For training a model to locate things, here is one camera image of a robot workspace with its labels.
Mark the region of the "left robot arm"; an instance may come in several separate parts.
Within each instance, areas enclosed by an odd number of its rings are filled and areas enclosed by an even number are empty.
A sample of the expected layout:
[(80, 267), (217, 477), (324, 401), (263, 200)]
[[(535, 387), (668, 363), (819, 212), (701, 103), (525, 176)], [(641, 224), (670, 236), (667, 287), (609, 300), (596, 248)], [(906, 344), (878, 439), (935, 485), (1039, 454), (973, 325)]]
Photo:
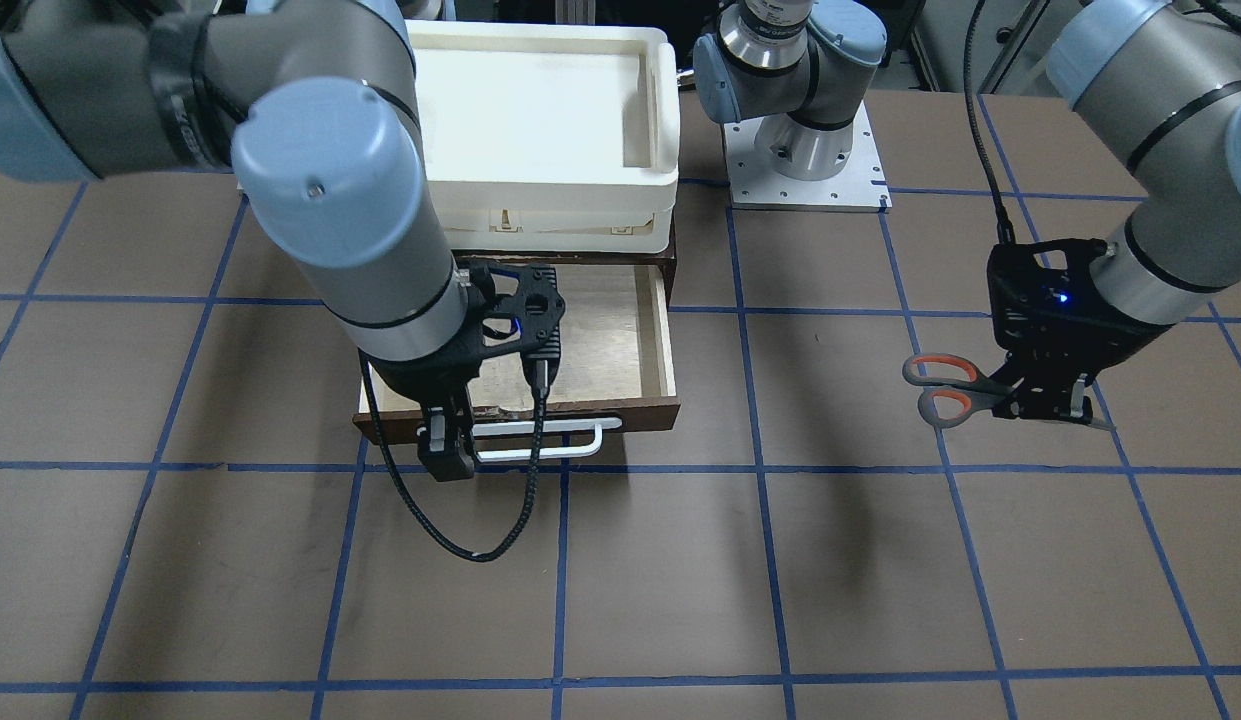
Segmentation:
[[(885, 41), (858, 2), (733, 1), (692, 48), (699, 101), (722, 127), (761, 119), (768, 169), (822, 181), (850, 151)], [(1241, 1), (1092, 1), (1046, 61), (1145, 201), (1108, 238), (1019, 243), (992, 200), (987, 287), (1006, 359), (985, 375), (948, 354), (908, 358), (903, 379), (936, 428), (982, 410), (1092, 427), (1101, 370), (1241, 281)]]

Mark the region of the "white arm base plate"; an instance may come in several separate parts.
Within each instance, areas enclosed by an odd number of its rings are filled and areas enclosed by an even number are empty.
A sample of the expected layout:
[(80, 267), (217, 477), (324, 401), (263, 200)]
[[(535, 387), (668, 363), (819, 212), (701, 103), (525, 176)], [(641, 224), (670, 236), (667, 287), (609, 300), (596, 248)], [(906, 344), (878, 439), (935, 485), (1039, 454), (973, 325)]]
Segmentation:
[(894, 206), (866, 106), (822, 132), (786, 114), (722, 127), (733, 209), (867, 211)]

